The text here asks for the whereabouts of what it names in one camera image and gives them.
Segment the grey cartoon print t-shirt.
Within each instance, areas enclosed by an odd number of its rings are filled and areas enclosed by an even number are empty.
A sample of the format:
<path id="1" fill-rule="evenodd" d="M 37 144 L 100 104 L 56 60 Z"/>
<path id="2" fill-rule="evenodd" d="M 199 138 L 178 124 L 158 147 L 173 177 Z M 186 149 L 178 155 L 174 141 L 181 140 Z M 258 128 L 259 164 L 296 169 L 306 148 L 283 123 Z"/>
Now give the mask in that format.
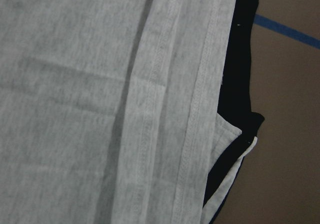
<path id="1" fill-rule="evenodd" d="M 264 117 L 259 0 L 0 0 L 1 223 L 213 223 Z"/>

